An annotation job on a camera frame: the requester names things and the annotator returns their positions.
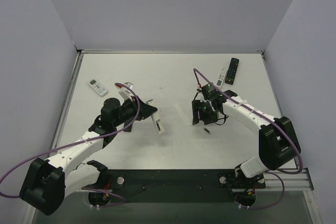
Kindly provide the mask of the white long battery cover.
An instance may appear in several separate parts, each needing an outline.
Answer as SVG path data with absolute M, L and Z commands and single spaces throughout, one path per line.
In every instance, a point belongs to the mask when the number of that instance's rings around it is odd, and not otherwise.
M 179 114 L 180 118 L 182 119 L 183 123 L 186 126 L 191 126 L 192 125 L 192 121 L 189 119 L 189 117 L 183 111 L 182 107 L 177 102 L 173 103 L 173 106 L 176 109 L 177 113 Z

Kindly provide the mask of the long white slim remote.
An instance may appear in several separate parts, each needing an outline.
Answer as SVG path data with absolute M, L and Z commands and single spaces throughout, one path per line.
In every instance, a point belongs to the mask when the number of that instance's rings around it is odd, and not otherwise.
M 150 105 L 150 106 L 154 106 L 154 100 L 153 99 L 147 100 L 146 104 Z M 158 133 L 162 134 L 164 132 L 164 127 L 163 127 L 163 123 L 162 123 L 160 115 L 159 115 L 159 111 L 154 112 L 151 115 L 151 119 L 152 119 Z

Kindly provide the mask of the black remote control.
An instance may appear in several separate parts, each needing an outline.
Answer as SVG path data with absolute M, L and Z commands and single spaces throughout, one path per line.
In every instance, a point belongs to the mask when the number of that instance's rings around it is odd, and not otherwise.
M 133 120 L 129 119 L 124 123 L 124 132 L 131 132 L 132 131 Z

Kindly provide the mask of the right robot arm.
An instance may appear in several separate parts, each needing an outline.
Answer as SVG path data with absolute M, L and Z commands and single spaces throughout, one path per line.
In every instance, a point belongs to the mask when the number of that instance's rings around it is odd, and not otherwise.
M 206 84 L 197 91 L 202 100 L 192 100 L 192 124 L 202 121 L 205 125 L 216 124 L 233 118 L 258 136 L 258 155 L 236 167 L 245 178 L 252 178 L 282 165 L 301 154 L 301 148 L 291 120 L 285 116 L 276 118 L 257 110 L 231 90 L 218 91 Z

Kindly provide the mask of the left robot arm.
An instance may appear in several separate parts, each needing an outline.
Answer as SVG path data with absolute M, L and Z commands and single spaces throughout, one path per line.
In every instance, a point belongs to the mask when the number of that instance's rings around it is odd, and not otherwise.
M 115 137 L 120 125 L 132 120 L 145 120 L 157 108 L 137 97 L 123 103 L 116 98 L 104 101 L 101 113 L 81 139 L 47 159 L 32 161 L 19 192 L 19 197 L 45 215 L 53 214 L 63 200 L 81 187 L 92 184 L 96 188 L 106 185 L 108 175 L 92 165 L 77 166 L 95 152 L 105 148 Z

